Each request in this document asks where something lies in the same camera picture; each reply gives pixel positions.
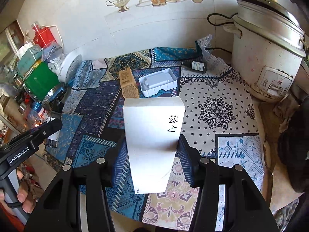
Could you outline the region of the person's left hand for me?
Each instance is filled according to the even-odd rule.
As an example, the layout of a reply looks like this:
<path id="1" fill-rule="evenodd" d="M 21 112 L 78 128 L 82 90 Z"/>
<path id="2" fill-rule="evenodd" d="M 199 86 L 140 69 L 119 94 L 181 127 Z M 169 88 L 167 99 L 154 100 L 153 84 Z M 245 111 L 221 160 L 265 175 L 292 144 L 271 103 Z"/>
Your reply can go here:
<path id="1" fill-rule="evenodd" d="M 19 185 L 17 199 L 19 202 L 23 204 L 22 208 L 24 212 L 31 214 L 36 205 L 36 201 L 34 200 L 33 195 L 30 193 L 29 186 L 25 181 L 22 181 Z M 9 208 L 5 203 L 5 193 L 2 189 L 1 189 L 1 205 L 10 215 L 15 216 L 13 210 Z"/>

